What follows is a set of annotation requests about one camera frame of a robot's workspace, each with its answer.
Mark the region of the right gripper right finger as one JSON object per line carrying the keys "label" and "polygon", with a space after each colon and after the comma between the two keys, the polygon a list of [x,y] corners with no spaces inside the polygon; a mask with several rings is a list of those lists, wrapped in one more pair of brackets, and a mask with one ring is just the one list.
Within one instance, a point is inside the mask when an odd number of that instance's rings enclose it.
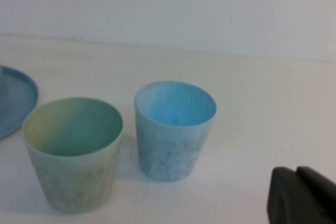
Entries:
{"label": "right gripper right finger", "polygon": [[321,205],[335,205],[335,183],[308,166],[297,167],[297,175]]}

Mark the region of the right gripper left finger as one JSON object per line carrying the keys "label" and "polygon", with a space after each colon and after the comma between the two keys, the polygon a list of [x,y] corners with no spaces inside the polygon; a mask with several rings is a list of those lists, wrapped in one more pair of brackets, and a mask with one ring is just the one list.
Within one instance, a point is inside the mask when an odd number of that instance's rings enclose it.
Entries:
{"label": "right gripper left finger", "polygon": [[297,169],[286,167],[272,170],[267,214],[269,223],[335,223],[335,205],[321,205]]}

